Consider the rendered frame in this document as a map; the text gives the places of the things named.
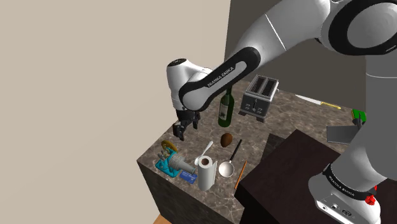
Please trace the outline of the blue card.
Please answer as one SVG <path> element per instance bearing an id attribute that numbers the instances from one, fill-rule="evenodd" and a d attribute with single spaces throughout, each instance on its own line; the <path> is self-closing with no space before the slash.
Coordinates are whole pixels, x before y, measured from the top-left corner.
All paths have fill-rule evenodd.
<path id="1" fill-rule="evenodd" d="M 186 171 L 181 171 L 179 177 L 182 178 L 183 180 L 187 181 L 190 184 L 194 184 L 195 180 L 197 179 L 196 174 L 190 174 L 189 172 L 186 172 Z"/>

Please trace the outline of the orange pencil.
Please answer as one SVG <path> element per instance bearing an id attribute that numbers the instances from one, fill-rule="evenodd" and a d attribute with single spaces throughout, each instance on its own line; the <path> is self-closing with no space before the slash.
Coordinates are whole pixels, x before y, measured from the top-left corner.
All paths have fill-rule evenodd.
<path id="1" fill-rule="evenodd" d="M 244 162 L 244 164 L 243 164 L 243 166 L 242 166 L 242 169 L 240 170 L 239 177 L 238 177 L 238 179 L 236 180 L 236 183 L 235 183 L 235 186 L 234 186 L 234 190 L 237 189 L 237 187 L 238 187 L 238 185 L 239 185 L 239 183 L 240 183 L 240 181 L 241 181 L 241 179 L 242 179 L 242 175 L 243 175 L 243 173 L 244 173 L 244 169 L 246 168 L 246 165 L 247 165 L 247 160 L 245 160 L 245 162 Z"/>

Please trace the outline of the brown kiwi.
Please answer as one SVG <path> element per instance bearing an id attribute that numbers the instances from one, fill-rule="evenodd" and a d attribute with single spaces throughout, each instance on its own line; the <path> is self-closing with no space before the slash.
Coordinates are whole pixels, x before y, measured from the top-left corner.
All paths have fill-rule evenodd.
<path id="1" fill-rule="evenodd" d="M 231 133 L 224 133 L 221 138 L 220 138 L 220 145 L 223 148 L 226 148 L 228 145 L 230 145 L 233 141 L 233 135 Z"/>

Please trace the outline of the silver toaster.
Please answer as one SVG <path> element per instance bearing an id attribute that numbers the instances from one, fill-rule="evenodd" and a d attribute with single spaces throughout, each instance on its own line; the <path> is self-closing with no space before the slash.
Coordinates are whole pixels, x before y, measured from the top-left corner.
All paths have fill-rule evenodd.
<path id="1" fill-rule="evenodd" d="M 239 114 L 251 115 L 264 122 L 274 95 L 279 91 L 279 80 L 257 74 L 242 96 Z"/>

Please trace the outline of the yellow-handled knife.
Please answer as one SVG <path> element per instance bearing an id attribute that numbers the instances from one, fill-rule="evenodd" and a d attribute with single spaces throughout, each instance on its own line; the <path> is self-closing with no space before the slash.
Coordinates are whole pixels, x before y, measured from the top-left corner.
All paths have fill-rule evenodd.
<path id="1" fill-rule="evenodd" d="M 298 98 L 300 98 L 300 99 L 303 99 L 303 100 L 305 100 L 305 101 L 308 101 L 308 102 L 311 102 L 311 103 L 314 103 L 314 104 L 317 104 L 317 105 L 325 105 L 325 106 L 329 106 L 329 107 L 331 107 L 331 108 L 336 108 L 336 109 L 341 109 L 341 107 L 340 106 L 337 106 L 337 105 L 334 105 L 334 104 L 330 104 L 330 103 L 327 103 L 327 102 L 323 102 L 323 101 L 319 101 L 319 100 L 315 100 L 315 99 L 312 99 L 312 98 L 309 98 L 309 97 L 305 97 L 305 96 L 302 96 L 302 95 L 297 95 L 297 94 L 295 94 Z"/>

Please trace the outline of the green box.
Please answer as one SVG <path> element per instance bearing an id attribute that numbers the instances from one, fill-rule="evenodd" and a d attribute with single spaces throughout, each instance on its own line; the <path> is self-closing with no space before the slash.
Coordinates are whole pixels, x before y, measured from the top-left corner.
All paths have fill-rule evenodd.
<path id="1" fill-rule="evenodd" d="M 358 109 L 351 110 L 352 120 L 354 122 L 361 120 L 363 123 L 366 122 L 366 114 L 364 111 L 360 111 Z"/>

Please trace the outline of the grey flat rectangle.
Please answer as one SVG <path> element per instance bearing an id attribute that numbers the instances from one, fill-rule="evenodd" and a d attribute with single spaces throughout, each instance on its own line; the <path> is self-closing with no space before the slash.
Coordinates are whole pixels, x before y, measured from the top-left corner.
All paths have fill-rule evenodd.
<path id="1" fill-rule="evenodd" d="M 350 126 L 327 126 L 326 139 L 329 143 L 350 144 L 358 133 L 359 128 L 355 125 Z"/>

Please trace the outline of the white paper towel roll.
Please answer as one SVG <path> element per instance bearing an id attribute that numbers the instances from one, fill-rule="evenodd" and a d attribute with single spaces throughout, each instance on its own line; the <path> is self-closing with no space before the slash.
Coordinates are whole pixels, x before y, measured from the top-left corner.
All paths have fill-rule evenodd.
<path id="1" fill-rule="evenodd" d="M 215 183 L 218 162 L 211 157 L 201 156 L 198 160 L 198 187 L 202 191 L 209 190 Z"/>

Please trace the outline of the white spoon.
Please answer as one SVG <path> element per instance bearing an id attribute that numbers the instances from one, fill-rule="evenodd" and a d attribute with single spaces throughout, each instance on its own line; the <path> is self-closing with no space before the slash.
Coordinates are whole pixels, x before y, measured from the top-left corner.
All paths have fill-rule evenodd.
<path id="1" fill-rule="evenodd" d="M 199 159 L 200 159 L 200 157 L 204 156 L 204 154 L 206 153 L 206 151 L 207 151 L 212 145 L 213 145 L 213 141 L 209 141 L 209 143 L 207 144 L 207 146 L 206 146 L 205 149 L 203 150 L 202 154 L 199 155 L 199 156 L 195 159 L 194 164 L 195 164 L 196 166 L 198 166 L 198 164 L 199 164 Z"/>

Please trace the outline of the green wine bottle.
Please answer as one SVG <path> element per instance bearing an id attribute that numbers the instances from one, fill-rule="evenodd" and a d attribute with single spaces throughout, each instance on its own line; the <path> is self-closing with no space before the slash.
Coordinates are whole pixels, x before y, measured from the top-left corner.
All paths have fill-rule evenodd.
<path id="1" fill-rule="evenodd" d="M 229 88 L 226 90 L 219 104 L 218 124 L 221 127 L 228 127 L 231 124 L 234 102 L 232 89 Z"/>

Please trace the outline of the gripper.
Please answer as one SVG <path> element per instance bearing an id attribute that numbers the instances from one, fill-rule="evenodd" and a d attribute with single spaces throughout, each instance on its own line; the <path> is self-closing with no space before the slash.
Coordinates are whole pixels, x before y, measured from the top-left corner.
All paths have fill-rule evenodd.
<path id="1" fill-rule="evenodd" d="M 178 122 L 172 125 L 172 131 L 174 136 L 179 138 L 181 141 L 185 140 L 184 132 L 186 130 L 186 124 L 192 123 L 194 129 L 198 129 L 200 120 L 200 113 L 197 111 L 190 110 L 177 110 L 176 111 Z"/>

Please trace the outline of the model engine on blue base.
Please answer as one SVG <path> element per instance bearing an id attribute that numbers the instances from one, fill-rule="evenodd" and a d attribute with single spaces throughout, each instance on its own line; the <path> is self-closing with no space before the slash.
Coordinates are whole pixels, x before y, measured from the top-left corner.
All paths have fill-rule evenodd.
<path id="1" fill-rule="evenodd" d="M 180 171 L 186 171 L 189 174 L 195 174 L 196 168 L 185 162 L 184 156 L 178 154 L 178 149 L 167 140 L 161 142 L 162 150 L 158 154 L 159 161 L 155 164 L 155 167 L 175 178 Z"/>

